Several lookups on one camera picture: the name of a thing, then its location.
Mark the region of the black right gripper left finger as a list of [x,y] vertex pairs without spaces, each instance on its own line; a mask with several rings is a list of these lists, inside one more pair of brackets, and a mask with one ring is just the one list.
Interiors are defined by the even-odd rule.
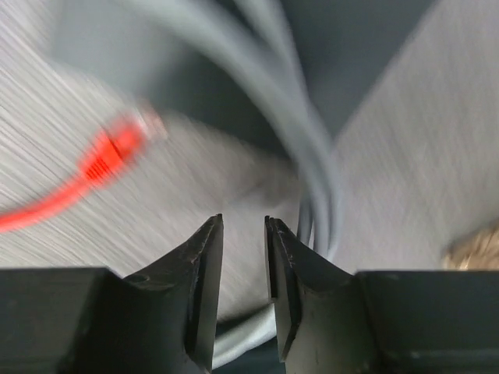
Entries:
[[106,268],[4,269],[4,373],[209,373],[224,225],[119,277]]

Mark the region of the black network switch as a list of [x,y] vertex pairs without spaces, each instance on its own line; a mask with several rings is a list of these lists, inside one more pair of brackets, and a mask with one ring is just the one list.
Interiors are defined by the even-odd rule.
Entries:
[[51,55],[261,150],[334,169],[334,141],[428,1],[60,1]]

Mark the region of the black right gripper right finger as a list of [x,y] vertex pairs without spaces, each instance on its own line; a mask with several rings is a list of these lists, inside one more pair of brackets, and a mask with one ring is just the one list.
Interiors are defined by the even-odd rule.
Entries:
[[278,354],[289,373],[495,373],[494,271],[349,274],[265,220]]

